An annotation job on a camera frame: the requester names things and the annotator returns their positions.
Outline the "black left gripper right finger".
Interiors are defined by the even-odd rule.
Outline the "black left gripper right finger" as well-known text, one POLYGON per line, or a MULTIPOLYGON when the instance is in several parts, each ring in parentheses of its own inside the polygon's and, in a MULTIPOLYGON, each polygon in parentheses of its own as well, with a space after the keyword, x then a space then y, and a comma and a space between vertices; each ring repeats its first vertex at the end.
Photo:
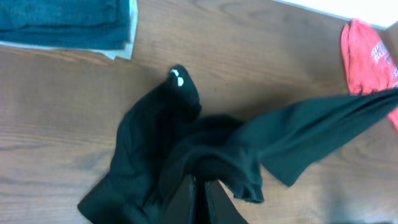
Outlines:
POLYGON ((207 223, 248 224, 216 180, 205 184, 207 223))

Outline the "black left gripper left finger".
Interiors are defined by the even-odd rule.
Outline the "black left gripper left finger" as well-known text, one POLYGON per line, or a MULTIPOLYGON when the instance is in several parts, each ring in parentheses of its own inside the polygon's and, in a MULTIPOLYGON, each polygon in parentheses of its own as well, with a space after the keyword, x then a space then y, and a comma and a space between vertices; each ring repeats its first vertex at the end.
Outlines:
POLYGON ((191 175, 183 179, 168 204, 161 224, 194 224, 197 187, 191 175))

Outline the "black t-shirt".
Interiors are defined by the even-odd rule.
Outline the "black t-shirt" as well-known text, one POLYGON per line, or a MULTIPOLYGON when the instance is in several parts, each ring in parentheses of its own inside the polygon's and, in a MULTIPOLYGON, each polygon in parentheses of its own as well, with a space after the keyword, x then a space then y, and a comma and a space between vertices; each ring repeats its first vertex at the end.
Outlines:
POLYGON ((205 184, 262 203, 261 169, 286 186, 311 164, 370 128, 354 124, 346 96, 301 101, 242 121, 200 117, 198 91, 176 65, 122 119, 108 173, 78 204, 92 223, 161 223, 186 176, 197 187, 195 222, 207 223, 205 184))

